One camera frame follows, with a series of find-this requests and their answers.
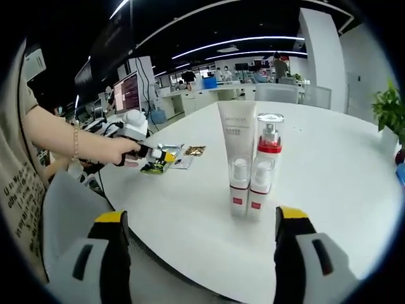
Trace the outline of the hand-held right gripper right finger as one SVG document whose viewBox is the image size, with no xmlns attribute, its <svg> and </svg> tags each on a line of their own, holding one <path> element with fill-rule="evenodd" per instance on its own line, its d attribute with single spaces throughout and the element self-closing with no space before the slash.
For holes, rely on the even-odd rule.
<svg viewBox="0 0 405 304">
<path fill-rule="evenodd" d="M 342 303 L 359 280 L 349 257 L 300 209 L 276 207 L 275 303 Z"/>
</svg>

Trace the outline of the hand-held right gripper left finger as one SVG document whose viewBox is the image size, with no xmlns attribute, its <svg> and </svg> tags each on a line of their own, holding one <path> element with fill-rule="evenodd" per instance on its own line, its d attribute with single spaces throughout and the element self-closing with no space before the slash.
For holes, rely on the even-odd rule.
<svg viewBox="0 0 405 304">
<path fill-rule="evenodd" d="M 61 303 L 131 303 L 126 211 L 100 215 L 58 259 Z"/>
</svg>

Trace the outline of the person's left hand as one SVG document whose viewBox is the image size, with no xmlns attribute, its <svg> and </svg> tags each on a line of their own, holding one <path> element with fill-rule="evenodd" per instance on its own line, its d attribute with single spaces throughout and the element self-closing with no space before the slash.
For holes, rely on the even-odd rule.
<svg viewBox="0 0 405 304">
<path fill-rule="evenodd" d="M 112 138 L 108 145 L 108 163 L 121 165 L 122 160 L 128 165 L 135 165 L 134 161 L 139 160 L 138 152 L 140 145 L 135 141 L 122 137 Z"/>
</svg>

